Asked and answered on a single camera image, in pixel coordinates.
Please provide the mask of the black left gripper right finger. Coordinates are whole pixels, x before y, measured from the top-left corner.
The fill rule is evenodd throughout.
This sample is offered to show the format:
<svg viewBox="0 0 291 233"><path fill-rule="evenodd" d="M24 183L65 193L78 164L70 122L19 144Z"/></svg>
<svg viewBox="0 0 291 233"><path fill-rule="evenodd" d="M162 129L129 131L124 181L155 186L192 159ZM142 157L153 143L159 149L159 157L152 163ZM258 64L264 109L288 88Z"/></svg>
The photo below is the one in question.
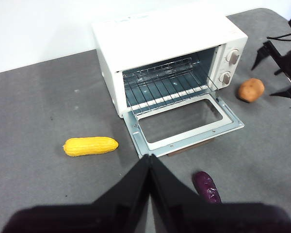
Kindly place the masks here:
<svg viewBox="0 0 291 233"><path fill-rule="evenodd" d="M150 156L151 195L169 233L291 233L281 208L262 203L207 203L155 155Z"/></svg>

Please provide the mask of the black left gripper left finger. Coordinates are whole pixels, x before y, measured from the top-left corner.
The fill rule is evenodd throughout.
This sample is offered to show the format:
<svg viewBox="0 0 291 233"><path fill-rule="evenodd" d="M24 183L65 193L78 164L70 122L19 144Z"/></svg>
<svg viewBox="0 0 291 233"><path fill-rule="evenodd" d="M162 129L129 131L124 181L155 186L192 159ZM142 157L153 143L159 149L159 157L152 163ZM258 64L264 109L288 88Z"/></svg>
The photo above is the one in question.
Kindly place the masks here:
<svg viewBox="0 0 291 233"><path fill-rule="evenodd" d="M149 155L90 204L35 206L14 213L4 233L132 233L149 197Z"/></svg>

